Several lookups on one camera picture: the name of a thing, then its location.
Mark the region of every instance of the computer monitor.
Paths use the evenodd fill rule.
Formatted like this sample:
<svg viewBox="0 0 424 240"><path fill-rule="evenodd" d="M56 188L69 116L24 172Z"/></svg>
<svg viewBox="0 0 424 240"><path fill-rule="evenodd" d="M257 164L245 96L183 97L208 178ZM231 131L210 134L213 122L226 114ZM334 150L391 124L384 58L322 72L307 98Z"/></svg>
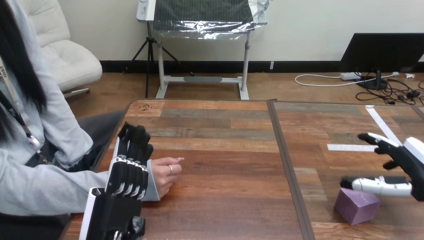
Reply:
<svg viewBox="0 0 424 240"><path fill-rule="evenodd" d="M368 77L376 80L358 85L382 90L387 88L382 72L409 72L423 55L424 33L355 33L341 59L340 71L376 73L376 77Z"/></svg>

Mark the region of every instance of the wooden table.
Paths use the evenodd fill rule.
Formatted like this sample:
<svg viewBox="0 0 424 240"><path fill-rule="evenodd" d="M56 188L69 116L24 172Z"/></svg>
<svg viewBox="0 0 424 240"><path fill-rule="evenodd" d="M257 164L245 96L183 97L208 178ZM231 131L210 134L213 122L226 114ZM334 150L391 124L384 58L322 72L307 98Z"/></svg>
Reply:
<svg viewBox="0 0 424 240"><path fill-rule="evenodd" d="M409 106L376 106L403 141L424 141ZM183 175L160 202L145 203L145 239L422 239L424 205L383 197L371 222L349 226L333 210L346 175L403 175L373 152L329 151L383 134L363 105L269 101L141 100L124 121L151 134L152 158L184 157ZM106 171L115 142L100 164ZM65 237L78 239L82 216Z"/></svg>
<svg viewBox="0 0 424 240"><path fill-rule="evenodd" d="M124 121L145 126L152 159L185 158L169 194L143 205L146 239L302 239L265 101L141 100Z"/></svg>
<svg viewBox="0 0 424 240"><path fill-rule="evenodd" d="M276 114L295 177L317 240L423 239L424 205L412 197L378 196L380 208L368 223L350 226L334 211L343 176L403 176L386 171L391 158L374 152L330 151L327 144L366 145L360 133L383 135L364 105L275 102ZM375 106L384 122L403 142L424 141L424 119L409 106Z"/></svg>

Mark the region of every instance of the tripod stand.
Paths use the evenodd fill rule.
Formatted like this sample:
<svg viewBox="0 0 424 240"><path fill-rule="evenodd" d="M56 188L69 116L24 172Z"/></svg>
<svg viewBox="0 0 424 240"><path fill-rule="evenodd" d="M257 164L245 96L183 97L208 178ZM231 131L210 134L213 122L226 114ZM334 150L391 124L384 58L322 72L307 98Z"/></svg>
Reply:
<svg viewBox="0 0 424 240"><path fill-rule="evenodd" d="M149 22L147 22L147 33L148 33L148 37L146 37L146 41L144 41L143 45L140 47L140 49L138 50L138 52L135 54L135 56L132 58L131 60L131 65L134 65L134 61L136 60L136 58L139 56L140 52L143 50L143 48L148 44L148 49L147 49L147 67L146 67L146 92L145 92L145 98L148 98L148 94L149 94L149 75L150 75L150 64L151 62L154 62L155 59L153 58L153 44L158 44L158 42L156 41L156 39L154 37L152 37L152 31L151 31L151 27ZM178 59L176 57L174 57L168 50L166 50L163 46L162 46L163 51L168 54L174 61L175 63L179 66L180 65L180 61L178 61ZM128 66L125 68L124 73L128 72Z"/></svg>

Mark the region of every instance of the white wall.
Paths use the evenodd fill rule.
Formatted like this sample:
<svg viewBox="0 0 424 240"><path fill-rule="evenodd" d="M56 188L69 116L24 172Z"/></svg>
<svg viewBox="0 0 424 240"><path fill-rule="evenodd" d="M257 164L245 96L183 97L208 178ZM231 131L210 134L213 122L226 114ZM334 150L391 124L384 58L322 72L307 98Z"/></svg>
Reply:
<svg viewBox="0 0 424 240"><path fill-rule="evenodd" d="M138 0L59 2L72 40L99 60L130 60L146 39L146 25L136 19ZM423 11L424 0L273 0L268 25L251 35L251 60L339 61L354 33L424 32ZM242 61L244 55L243 39L167 38L163 45L182 61ZM147 59L146 51L138 59Z"/></svg>

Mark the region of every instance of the white stand base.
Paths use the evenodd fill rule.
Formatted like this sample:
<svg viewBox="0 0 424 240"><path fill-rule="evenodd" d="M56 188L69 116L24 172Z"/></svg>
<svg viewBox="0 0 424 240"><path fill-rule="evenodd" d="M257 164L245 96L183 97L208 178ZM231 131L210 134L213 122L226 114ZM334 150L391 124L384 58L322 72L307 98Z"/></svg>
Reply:
<svg viewBox="0 0 424 240"><path fill-rule="evenodd" d="M164 99L165 98L165 94L167 93L167 88L168 88L168 81L164 81L163 82L163 89L161 89L161 87L159 87L159 90L157 90L156 93L156 98L157 99Z"/></svg>
<svg viewBox="0 0 424 240"><path fill-rule="evenodd" d="M242 91L242 84L238 84L238 90L240 90L240 99L241 100L249 100L249 93L248 89L246 88L246 91Z"/></svg>
<svg viewBox="0 0 424 240"><path fill-rule="evenodd" d="M182 76L164 76L163 77L163 89L159 87L159 90L157 91L156 98L157 99L164 99L165 94L167 93L167 88L169 83L193 83L190 81L184 81L184 77ZM242 91L242 85L243 85L243 77L239 76L237 78L235 77L223 77L222 81L220 82L214 82L214 81L202 81L202 82L195 82L195 83L221 83L221 84L238 84L238 90L240 91L240 99L241 100L249 100L249 93L246 88L246 91Z"/></svg>
<svg viewBox="0 0 424 240"><path fill-rule="evenodd" d="M79 89L79 90L75 90L75 91L71 91L70 93L66 93L63 96L65 98L69 98L75 95L79 95L79 94L83 94L83 93L89 93L90 89L89 88L84 88L84 89Z"/></svg>

